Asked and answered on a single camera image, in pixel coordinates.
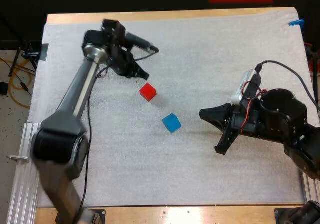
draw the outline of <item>white towel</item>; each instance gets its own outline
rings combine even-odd
[[[142,79],[99,79],[91,95],[93,138],[85,206],[279,204],[304,201],[300,173],[283,145],[239,136],[227,154],[215,152],[222,133],[199,118],[200,109],[231,101],[242,75],[264,60],[296,70],[312,90],[295,9],[266,14],[123,22],[127,31],[160,53],[140,62],[157,96],[147,102]],[[39,63],[29,122],[40,123],[58,107],[83,61],[87,30],[101,23],[47,24],[47,60]],[[136,57],[145,55],[134,50]],[[260,73],[264,89],[292,91],[316,108],[299,80],[274,64]],[[170,133],[162,119],[175,114],[182,127]],[[88,125],[87,113],[83,121]],[[84,170],[74,184],[82,196]],[[51,207],[45,194],[39,207]]]

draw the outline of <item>cable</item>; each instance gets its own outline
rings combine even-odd
[[[1,57],[0,57],[0,60],[2,61],[2,62],[4,62],[4,63],[6,63],[6,65],[7,66],[9,66],[10,67],[10,69],[12,68],[8,63],[13,63],[12,61],[10,61],[10,60],[5,60],[5,59],[2,59]],[[28,73],[29,75],[32,75],[32,76],[36,76],[34,73],[36,73],[34,70],[31,70],[31,69],[29,69],[29,68],[26,68],[26,67],[24,67],[24,64],[21,64],[21,65],[15,65],[15,69],[18,69],[19,71],[22,71],[22,72],[24,72],[24,73]]]
[[[148,59],[149,57],[152,57],[153,55],[157,54],[158,52],[154,52],[154,53],[151,53],[150,55],[147,55],[145,57],[141,57],[141,58],[138,58],[138,59],[134,59],[136,62],[138,61],[142,61],[142,60],[145,60],[145,59]]]
[[[259,74],[260,71],[262,70],[262,66],[266,63],[274,63],[277,64],[287,70],[289,70],[290,72],[292,72],[294,75],[296,75],[296,77],[300,80],[300,82],[302,83],[302,86],[304,88],[304,90],[306,91],[307,95],[309,96],[310,100],[312,101],[312,103],[316,106],[317,110],[320,111],[320,107],[318,106],[317,102],[315,101],[315,99],[312,97],[312,95],[310,94],[307,85],[305,84],[304,80],[302,79],[302,77],[296,73],[293,69],[291,69],[290,67],[286,66],[285,64],[282,64],[281,62],[275,61],[275,60],[265,60],[263,62],[261,62],[260,64],[258,64],[255,68],[255,71]]]
[[[0,60],[1,60],[2,62],[4,62],[4,63],[11,69],[11,66],[8,64],[8,62],[7,62],[6,60],[2,59],[1,57],[0,57]],[[24,66],[25,64],[27,64],[28,62],[29,62],[28,60],[24,61],[21,66],[23,67],[23,66]],[[26,92],[32,97],[32,95],[31,95],[31,93],[29,92],[29,89],[28,89],[28,86],[29,86],[29,85],[31,84],[31,82],[32,82],[31,73],[28,73],[28,74],[29,74],[29,83],[28,83],[28,85],[26,85],[26,84],[21,80],[21,78],[17,75],[16,72],[13,71],[13,73],[14,73],[14,75],[19,79],[21,88],[15,86],[15,84],[14,84],[14,76],[12,76],[12,77],[10,78],[10,80],[9,80],[9,88],[8,88],[9,96],[10,96],[11,99],[12,99],[17,105],[19,105],[20,107],[30,109],[30,106],[29,106],[29,105],[22,104],[22,103],[18,102],[18,101],[15,99],[15,97],[14,97],[14,95],[13,95],[13,93],[12,93],[11,87],[13,87],[13,88],[16,89],[16,90],[24,90],[24,91],[26,91]]]
[[[98,79],[99,77],[101,77],[101,74],[102,74],[104,71],[106,71],[106,75],[107,75],[108,69],[109,69],[109,67],[103,68],[103,69],[95,76],[94,81],[93,81],[92,89],[94,88],[97,79]],[[90,147],[91,147],[91,141],[92,141],[92,125],[91,125],[91,117],[90,117],[90,98],[91,98],[91,93],[92,93],[92,92],[90,92],[89,97],[88,97],[88,101],[87,101],[87,113],[88,113],[88,122],[89,122],[90,137],[89,137],[89,142],[88,142],[88,150],[87,150],[87,154],[86,154],[86,167],[85,167],[84,190],[83,190],[83,195],[82,195],[81,204],[80,204],[80,207],[79,207],[79,212],[78,212],[78,214],[74,217],[73,224],[76,224],[77,221],[78,221],[79,218],[80,218],[81,210],[82,210],[82,208],[83,208],[83,206],[84,206],[84,202],[85,202],[86,194],[87,194],[88,172],[89,172],[89,153],[90,153]]]
[[[29,69],[29,68],[26,68],[26,67],[24,67],[24,66],[21,66],[21,65],[16,65],[16,68],[17,67],[19,67],[19,68],[23,68],[23,69],[26,69],[26,70],[28,70],[28,71],[30,71],[30,72],[33,72],[33,73],[36,73],[36,71],[35,70],[31,70],[31,69]]]
[[[253,83],[253,84],[255,84],[256,87],[257,87],[258,90],[259,90],[258,94],[255,95],[254,98],[248,98],[248,97],[246,97],[245,94],[244,94],[244,89],[245,89],[245,87],[246,87],[246,85],[247,85],[248,83]],[[266,93],[266,92],[268,92],[266,89],[261,89],[261,88],[260,88],[255,82],[253,82],[253,81],[248,80],[248,81],[246,81],[246,82],[243,84],[243,86],[242,86],[242,88],[241,88],[241,94],[242,94],[242,96],[243,96],[245,99],[247,99],[249,102],[248,102],[248,107],[247,107],[247,109],[246,109],[246,115],[245,115],[244,122],[242,123],[241,128],[240,128],[240,132],[241,132],[241,133],[244,132],[244,127],[245,127],[245,125],[247,124],[247,122],[248,122],[249,119],[250,119],[250,107],[251,107],[252,101],[253,101],[254,99],[260,97],[263,93]]]
[[[240,128],[240,132],[241,133],[244,132],[244,127],[245,127],[245,125],[247,124],[247,122],[248,122],[248,120],[250,118],[250,106],[251,106],[251,103],[252,103],[252,99],[249,100],[248,107],[246,109],[245,119],[244,119],[244,122],[242,123],[241,128]]]
[[[4,62],[10,69],[11,69],[11,66],[8,64],[8,62],[6,62],[5,60],[3,60],[1,57],[0,57],[0,60],[2,62]],[[21,78],[13,71],[13,73],[15,74],[15,76],[20,80],[20,82],[22,82]]]

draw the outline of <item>blue cube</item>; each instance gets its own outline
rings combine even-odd
[[[180,123],[178,117],[173,113],[171,113],[167,117],[163,118],[162,121],[163,121],[163,124],[165,125],[165,127],[171,133],[174,133],[176,130],[181,128],[181,123]]]

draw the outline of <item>red cube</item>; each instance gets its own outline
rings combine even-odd
[[[147,83],[140,89],[140,94],[144,99],[150,102],[157,95],[157,91],[152,85]]]

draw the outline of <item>red wire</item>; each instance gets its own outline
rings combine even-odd
[[[242,87],[242,90],[241,90],[241,92],[242,92],[242,96],[244,97],[244,88],[245,88],[245,86],[247,85],[247,83],[249,83],[250,81],[246,81],[245,83],[244,83],[244,85],[243,85],[243,87]],[[258,97],[260,97],[261,95],[262,95],[262,93],[266,93],[267,92],[267,90],[266,89],[260,89],[259,88],[259,93],[254,97],[254,98],[258,98]],[[245,127],[245,125],[247,124],[247,122],[248,122],[248,120],[249,120],[249,118],[250,118],[250,106],[251,106],[251,103],[252,103],[252,100],[253,100],[253,98],[247,98],[248,100],[249,100],[249,103],[248,103],[248,107],[247,107],[247,109],[246,109],[246,115],[245,115],[245,119],[244,119],[244,122],[243,122],[243,124],[241,125],[241,128],[240,128],[240,131],[241,131],[241,133],[244,133],[244,127]]]
[[[248,108],[246,109],[245,119],[244,119],[244,122],[243,122],[243,124],[242,124],[242,126],[240,128],[241,133],[244,132],[244,127],[245,127],[245,125],[247,124],[247,122],[248,122],[248,120],[250,118],[250,105],[251,105],[251,103],[252,103],[252,100],[250,100],[249,103],[248,103]]]

